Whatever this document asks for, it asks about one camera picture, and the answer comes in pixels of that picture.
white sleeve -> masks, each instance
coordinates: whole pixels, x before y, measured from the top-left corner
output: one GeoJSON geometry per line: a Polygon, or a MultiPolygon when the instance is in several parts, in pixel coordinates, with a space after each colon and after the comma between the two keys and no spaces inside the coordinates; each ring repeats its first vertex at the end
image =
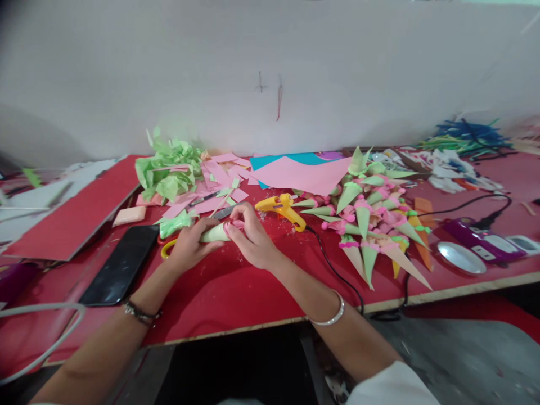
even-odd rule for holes
{"type": "Polygon", "coordinates": [[[376,376],[358,384],[346,405],[438,405],[439,402],[416,373],[396,361],[376,376]]]}

red tabletop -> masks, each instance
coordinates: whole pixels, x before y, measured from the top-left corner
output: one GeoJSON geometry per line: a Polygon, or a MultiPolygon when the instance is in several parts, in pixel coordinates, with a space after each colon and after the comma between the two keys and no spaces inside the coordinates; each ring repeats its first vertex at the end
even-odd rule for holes
{"type": "MultiPolygon", "coordinates": [[[[537,156],[529,154],[511,155],[504,159],[482,162],[478,166],[481,174],[502,183],[514,199],[514,203],[497,219],[493,226],[494,232],[501,236],[524,235],[540,240],[540,215],[533,217],[520,205],[522,201],[531,202],[540,197],[538,191],[540,180],[537,176],[539,169],[540,160],[537,156]]],[[[259,186],[249,186],[247,182],[243,182],[242,189],[250,194],[247,201],[252,204],[281,192],[290,192],[279,189],[261,190],[259,186]]],[[[433,202],[435,210],[444,210],[482,194],[484,193],[467,191],[449,195],[424,182],[418,187],[409,189],[406,196],[424,197],[433,202]]],[[[484,199],[460,211],[435,217],[468,216],[480,219],[504,203],[505,200],[501,199],[484,199]]],[[[161,217],[164,210],[165,208],[161,207],[148,209],[145,222],[137,225],[153,223],[161,217]]],[[[318,218],[312,215],[305,215],[305,218],[308,225],[321,235],[327,255],[336,270],[360,291],[366,304],[403,297],[404,272],[401,271],[395,280],[391,261],[387,257],[381,256],[377,259],[373,273],[375,291],[370,291],[347,256],[338,247],[340,237],[331,231],[321,230],[321,221],[318,218]]],[[[278,219],[274,213],[267,213],[262,223],[276,246],[296,264],[339,291],[350,304],[359,305],[354,291],[343,284],[327,266],[313,234],[295,232],[291,223],[278,219]]],[[[13,306],[44,302],[76,302],[128,228],[129,225],[105,229],[100,240],[72,262],[38,276],[13,306]]],[[[436,229],[430,235],[430,244],[433,245],[439,240],[455,242],[453,237],[442,229],[436,229]]],[[[159,249],[158,246],[154,249],[137,286],[161,263],[159,249]]],[[[488,265],[486,274],[471,277],[455,271],[437,258],[434,259],[434,272],[430,273],[416,259],[418,256],[416,249],[412,248],[410,251],[412,260],[434,291],[457,291],[465,286],[485,285],[487,282],[532,273],[540,274],[540,255],[513,262],[508,268],[488,265]]],[[[503,283],[494,284],[492,289],[502,286],[503,283]]],[[[426,287],[411,279],[409,283],[411,296],[428,292],[426,287]]],[[[430,297],[430,300],[441,299],[432,295],[430,297]]],[[[115,308],[88,308],[82,323],[53,353],[49,362],[69,358],[114,310],[115,308]]],[[[6,375],[17,371],[36,358],[61,335],[72,315],[73,311],[69,310],[37,313],[18,316],[0,323],[0,374],[6,375]]],[[[251,266],[236,245],[228,242],[224,248],[207,257],[178,280],[163,304],[163,316],[157,321],[156,327],[149,331],[144,344],[173,343],[248,330],[293,321],[302,316],[303,313],[296,302],[273,276],[251,266]]]]}

black phone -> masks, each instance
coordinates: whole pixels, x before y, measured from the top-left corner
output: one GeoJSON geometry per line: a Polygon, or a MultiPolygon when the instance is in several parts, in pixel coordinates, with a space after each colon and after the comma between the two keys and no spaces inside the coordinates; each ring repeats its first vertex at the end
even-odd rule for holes
{"type": "Polygon", "coordinates": [[[120,303],[146,263],[158,234],[158,226],[128,229],[80,298],[80,304],[106,307],[120,303]]]}

yellow glue gun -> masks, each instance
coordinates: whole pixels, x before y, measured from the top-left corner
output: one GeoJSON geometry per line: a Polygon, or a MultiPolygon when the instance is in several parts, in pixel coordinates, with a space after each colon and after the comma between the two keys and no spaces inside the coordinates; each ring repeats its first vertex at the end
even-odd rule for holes
{"type": "Polygon", "coordinates": [[[297,232],[303,232],[305,229],[305,221],[298,213],[291,208],[293,199],[289,193],[282,194],[281,196],[274,196],[267,198],[266,200],[259,201],[255,204],[257,211],[274,211],[278,215],[287,218],[297,232]]]}

white wall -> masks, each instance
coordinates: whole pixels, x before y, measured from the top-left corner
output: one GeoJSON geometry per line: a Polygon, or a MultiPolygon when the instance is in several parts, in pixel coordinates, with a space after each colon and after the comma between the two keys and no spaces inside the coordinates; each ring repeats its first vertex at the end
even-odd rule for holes
{"type": "Polygon", "coordinates": [[[507,121],[540,110],[534,7],[26,3],[1,39],[0,150],[27,164],[147,153],[156,123],[208,147],[279,153],[407,143],[462,110],[507,121]]]}

